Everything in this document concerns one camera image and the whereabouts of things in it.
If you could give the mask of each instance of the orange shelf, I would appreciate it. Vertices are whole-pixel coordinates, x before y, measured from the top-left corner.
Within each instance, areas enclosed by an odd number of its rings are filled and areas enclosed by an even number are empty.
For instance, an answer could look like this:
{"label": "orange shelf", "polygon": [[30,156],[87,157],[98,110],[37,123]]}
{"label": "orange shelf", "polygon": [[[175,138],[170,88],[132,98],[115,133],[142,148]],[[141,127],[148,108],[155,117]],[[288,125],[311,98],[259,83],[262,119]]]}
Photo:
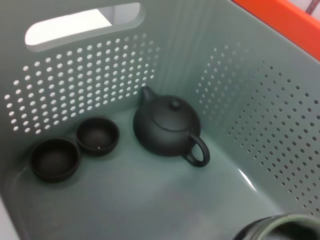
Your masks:
{"label": "orange shelf", "polygon": [[233,0],[320,61],[320,22],[287,0]]}

